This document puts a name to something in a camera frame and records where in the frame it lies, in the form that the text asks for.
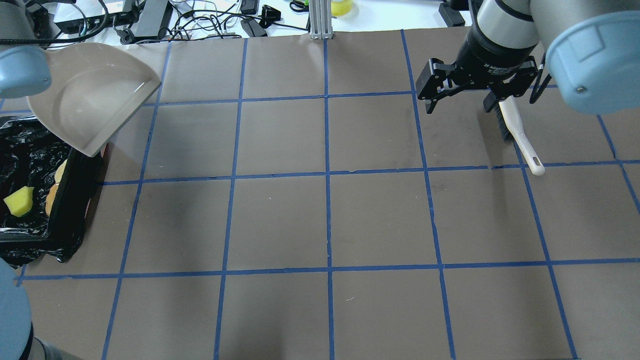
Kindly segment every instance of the yellow object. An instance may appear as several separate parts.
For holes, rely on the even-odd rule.
[[[4,203],[13,216],[21,217],[31,211],[31,207],[33,206],[33,188],[23,186],[20,190],[5,197]]]
[[[58,184],[54,184],[49,190],[49,194],[47,195],[47,200],[44,204],[44,212],[47,213],[47,216],[51,216],[51,208],[53,208],[53,200],[56,200],[56,194],[58,193]]]
[[[62,174],[65,173],[65,167],[67,166],[67,161],[65,160],[60,167],[58,167],[58,169],[56,170],[55,175],[53,175],[53,178],[56,180],[56,184],[59,183],[62,180]]]
[[[331,15],[343,16],[353,8],[353,0],[331,0]]]

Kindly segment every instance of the metal post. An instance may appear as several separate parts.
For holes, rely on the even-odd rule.
[[[309,0],[309,21],[312,39],[333,38],[331,0]]]

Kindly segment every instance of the white dustpan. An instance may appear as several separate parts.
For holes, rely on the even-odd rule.
[[[47,51],[51,87],[29,107],[52,133],[96,155],[160,86],[145,63],[115,47],[80,43]]]

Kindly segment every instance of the yellow sponge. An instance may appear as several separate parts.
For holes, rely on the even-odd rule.
[[[33,188],[23,186],[20,190],[4,198],[13,216],[21,217],[31,211],[33,206]]]

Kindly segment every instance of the robotic arm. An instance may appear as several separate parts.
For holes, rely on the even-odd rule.
[[[416,80],[427,113],[464,90],[490,89],[484,108],[520,97],[541,72],[538,42],[564,101],[591,114],[640,106],[640,0],[484,0],[456,61],[432,58]]]

